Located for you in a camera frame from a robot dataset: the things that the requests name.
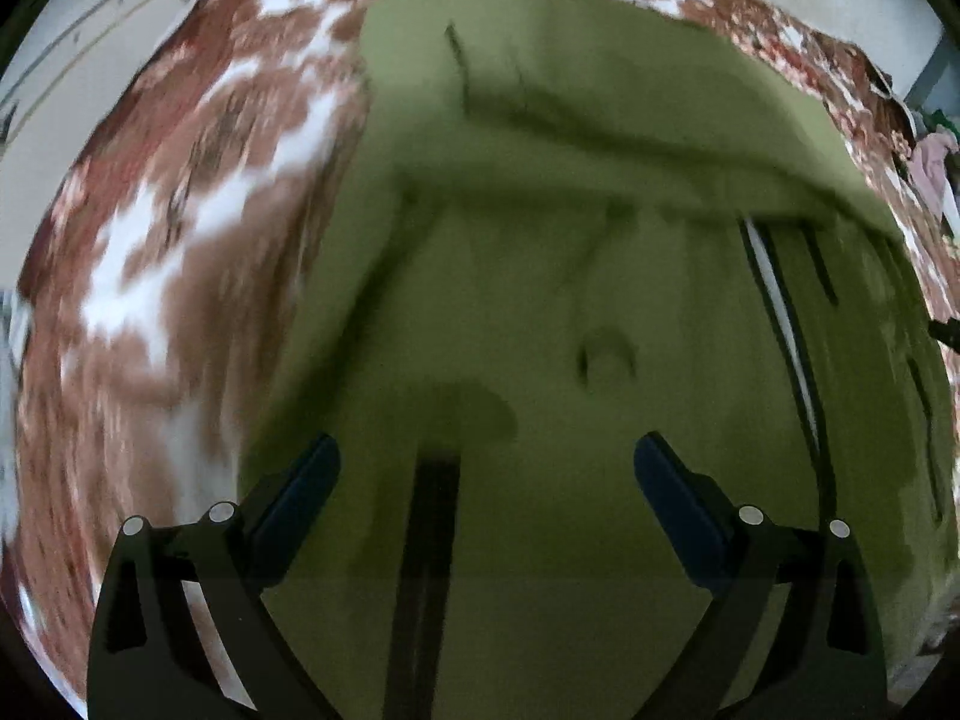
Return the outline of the white bed headboard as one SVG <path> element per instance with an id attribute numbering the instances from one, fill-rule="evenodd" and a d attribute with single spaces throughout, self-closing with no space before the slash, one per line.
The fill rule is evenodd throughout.
<path id="1" fill-rule="evenodd" d="M 194 0 L 99 0 L 2 98 L 2 283 L 20 275 L 65 174 Z"/>

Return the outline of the olive green jacket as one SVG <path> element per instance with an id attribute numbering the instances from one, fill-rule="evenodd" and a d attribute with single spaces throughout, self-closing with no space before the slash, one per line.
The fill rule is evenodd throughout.
<path id="1" fill-rule="evenodd" d="M 359 50 L 370 114 L 241 465 L 342 452 L 267 598 L 332 704 L 381 713 L 415 466 L 446 452 L 436 715 L 631 715 L 708 603 L 636 483 L 652 431 L 776 523 L 848 522 L 905 663 L 958 569 L 952 395 L 822 104 L 619 0 L 379 0 Z"/>

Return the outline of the pink cloth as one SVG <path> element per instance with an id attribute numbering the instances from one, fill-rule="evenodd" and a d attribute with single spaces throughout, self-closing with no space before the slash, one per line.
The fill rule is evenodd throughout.
<path id="1" fill-rule="evenodd" d="M 958 153 L 958 140 L 948 128 L 924 135 L 911 153 L 908 172 L 914 190 L 938 223 L 958 236 L 958 206 L 947 174 L 947 158 Z"/>

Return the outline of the floral red brown blanket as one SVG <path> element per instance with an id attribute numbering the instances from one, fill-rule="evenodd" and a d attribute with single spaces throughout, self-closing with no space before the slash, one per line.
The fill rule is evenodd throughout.
<path id="1" fill-rule="evenodd" d="M 254 484 L 241 465 L 370 114 L 359 33 L 379 0 L 199 0 L 94 130 L 2 299 L 2 600 L 55 692 L 86 702 L 124 522 L 189 525 Z M 866 55 L 765 0 L 619 0 L 708 29 L 827 111 L 885 203 L 935 338 L 958 262 L 903 176 L 910 135 Z M 416 462 L 374 718 L 434 711 L 460 461 Z"/>

